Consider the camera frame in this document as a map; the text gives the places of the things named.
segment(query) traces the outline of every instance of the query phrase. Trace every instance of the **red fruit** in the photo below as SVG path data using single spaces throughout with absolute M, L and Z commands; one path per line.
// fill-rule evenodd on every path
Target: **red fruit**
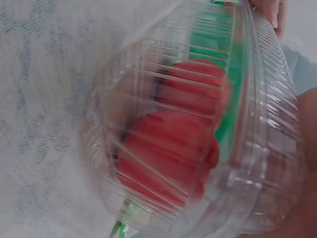
M 193 199 L 201 199 L 209 170 L 219 157 L 218 144 L 206 123 L 177 111 L 140 117 L 126 135 L 124 146 L 126 151 L 119 152 L 117 164 L 121 183 L 168 208 L 183 207 L 194 187 Z
M 177 63 L 174 67 L 167 75 L 188 82 L 164 79 L 158 94 L 160 102 L 207 116 L 224 111 L 230 89 L 222 70 L 215 63 L 193 59 Z

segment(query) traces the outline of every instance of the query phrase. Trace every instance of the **finger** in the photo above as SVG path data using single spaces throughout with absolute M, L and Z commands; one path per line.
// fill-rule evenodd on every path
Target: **finger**
M 282 38 L 285 32 L 286 16 L 288 11 L 288 0 L 280 0 L 277 14 L 277 28 L 275 29 L 278 38 Z
M 278 28 L 277 16 L 279 12 L 280 0 L 263 1 L 263 14 L 272 23 L 274 28 Z
M 309 170 L 317 171 L 317 88 L 299 95 L 297 100 L 306 164 Z

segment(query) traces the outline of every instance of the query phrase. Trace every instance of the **ridged plastic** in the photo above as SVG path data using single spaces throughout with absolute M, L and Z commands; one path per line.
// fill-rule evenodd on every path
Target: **ridged plastic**
M 184 61 L 212 62 L 222 74 L 176 67 Z M 169 74 L 172 70 L 221 83 L 191 81 Z M 213 113 L 205 106 L 169 103 L 159 92 L 175 82 L 215 90 Z M 230 93 L 223 108 L 226 85 Z M 84 145 L 105 206 L 118 220 L 151 237 L 223 238 L 270 231 L 300 196 L 305 165 L 296 92 L 272 26 L 249 9 L 248 1 L 233 8 L 194 1 L 180 5 L 100 70 L 92 109 Z M 157 132 L 138 134 L 133 129 L 137 120 L 156 112 L 177 112 L 206 123 L 198 135 L 204 138 L 199 150 L 184 155 L 195 164 L 195 173 L 186 177 L 180 171 L 184 166 L 154 163 L 129 146 L 130 135 L 148 147 L 160 145 L 159 154 L 174 150 L 174 142 L 161 142 Z M 157 120 L 150 125 L 163 126 Z M 186 127 L 179 123 L 177 130 Z M 214 140 L 219 163 L 202 179 Z M 123 169 L 123 158 L 143 179 Z M 201 180 L 203 193 L 197 196 Z M 142 189 L 129 186 L 132 182 Z M 159 198 L 145 195 L 145 190 Z

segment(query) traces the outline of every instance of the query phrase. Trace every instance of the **strawberry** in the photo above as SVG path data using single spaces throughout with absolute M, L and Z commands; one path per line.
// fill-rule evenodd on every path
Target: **strawberry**
M 201 199 L 208 173 L 219 157 L 206 122 L 172 110 L 138 118 L 124 146 L 117 161 L 121 183 L 167 208 L 183 207 L 189 194 L 192 200 Z
M 166 75 L 175 80 L 162 80 L 158 101 L 209 117 L 224 112 L 230 88 L 222 70 L 215 63 L 192 59 L 176 63 L 173 67 Z

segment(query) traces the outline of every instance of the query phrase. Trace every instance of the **green plastic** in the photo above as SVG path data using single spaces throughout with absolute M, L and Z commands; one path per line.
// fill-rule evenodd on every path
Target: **green plastic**
M 235 138 L 235 127 L 240 107 L 240 94 L 243 82 L 244 51 L 241 42 L 234 42 L 230 38 L 233 29 L 226 30 L 226 22 L 234 21 L 233 17 L 223 14 L 222 9 L 217 13 L 204 12 L 197 22 L 196 29 L 204 29 L 204 32 L 193 30 L 191 36 L 190 54 L 192 59 L 208 60 L 220 67 L 227 68 L 228 83 L 230 86 L 230 98 L 225 114 L 222 116 L 220 125 L 215 132 L 216 139 L 220 144 L 220 161 L 226 163 L 230 158 L 231 149 Z M 218 21 L 212 29 L 207 29 L 208 22 Z

